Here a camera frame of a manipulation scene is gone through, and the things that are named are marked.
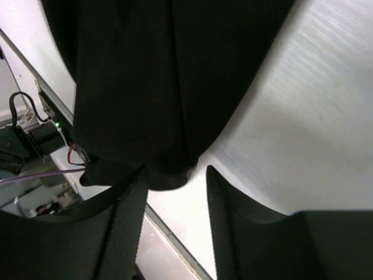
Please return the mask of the black skirt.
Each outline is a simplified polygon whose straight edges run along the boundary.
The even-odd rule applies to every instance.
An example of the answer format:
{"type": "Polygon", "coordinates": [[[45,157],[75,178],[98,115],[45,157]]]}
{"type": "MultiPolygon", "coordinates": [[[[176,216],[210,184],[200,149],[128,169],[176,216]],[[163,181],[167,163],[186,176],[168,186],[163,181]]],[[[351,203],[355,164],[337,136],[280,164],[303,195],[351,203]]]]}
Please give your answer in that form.
{"type": "Polygon", "coordinates": [[[152,190],[184,186],[246,94],[293,1],[42,1],[76,85],[80,183],[145,166],[152,190]]]}

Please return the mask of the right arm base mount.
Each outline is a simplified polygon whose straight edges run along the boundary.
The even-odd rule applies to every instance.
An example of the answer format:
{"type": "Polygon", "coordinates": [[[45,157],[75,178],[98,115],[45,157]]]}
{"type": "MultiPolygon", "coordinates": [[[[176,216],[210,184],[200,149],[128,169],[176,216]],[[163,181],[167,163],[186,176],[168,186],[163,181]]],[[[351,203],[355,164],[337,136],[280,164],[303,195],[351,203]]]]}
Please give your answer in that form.
{"type": "Polygon", "coordinates": [[[60,112],[44,91],[39,91],[43,112],[42,118],[32,97],[25,92],[16,92],[9,98],[11,123],[1,128],[1,171],[20,174],[29,163],[44,160],[60,148],[67,147],[67,161],[74,166],[86,166],[87,153],[71,137],[72,125],[60,112]],[[33,116],[38,124],[33,128],[23,128],[15,106],[15,98],[26,98],[31,105],[33,116]]]}

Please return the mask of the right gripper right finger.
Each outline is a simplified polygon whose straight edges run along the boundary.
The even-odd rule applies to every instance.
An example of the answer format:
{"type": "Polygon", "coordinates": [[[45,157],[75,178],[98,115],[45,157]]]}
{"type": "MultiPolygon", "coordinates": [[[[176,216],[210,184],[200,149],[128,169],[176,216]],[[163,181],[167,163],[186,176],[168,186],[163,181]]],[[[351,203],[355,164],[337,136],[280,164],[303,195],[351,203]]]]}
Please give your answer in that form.
{"type": "Polygon", "coordinates": [[[283,215],[213,166],[207,200],[218,279],[371,279],[371,211],[283,215]]]}

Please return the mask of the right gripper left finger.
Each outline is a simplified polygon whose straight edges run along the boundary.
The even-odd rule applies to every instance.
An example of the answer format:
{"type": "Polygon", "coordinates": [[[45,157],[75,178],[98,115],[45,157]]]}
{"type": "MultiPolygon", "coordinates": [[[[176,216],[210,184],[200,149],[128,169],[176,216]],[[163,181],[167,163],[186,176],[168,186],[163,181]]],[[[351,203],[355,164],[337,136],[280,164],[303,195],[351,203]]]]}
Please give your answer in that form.
{"type": "Polygon", "coordinates": [[[1,278],[132,279],[147,198],[141,175],[55,215],[1,212],[1,278]]]}

